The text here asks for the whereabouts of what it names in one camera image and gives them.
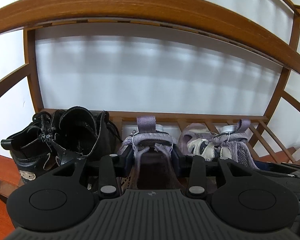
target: metal rivet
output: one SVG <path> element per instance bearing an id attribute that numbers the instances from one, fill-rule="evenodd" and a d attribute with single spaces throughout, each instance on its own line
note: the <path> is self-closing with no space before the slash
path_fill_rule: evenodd
<path id="1" fill-rule="evenodd" d="M 200 195 L 204 192 L 204 188 L 200 187 L 200 186 L 192 186 L 192 187 L 189 188 L 189 192 L 192 195 Z"/>
<path id="2" fill-rule="evenodd" d="M 112 195 L 117 191 L 117 189 L 114 186 L 106 185 L 101 187 L 101 192 L 105 195 Z"/>

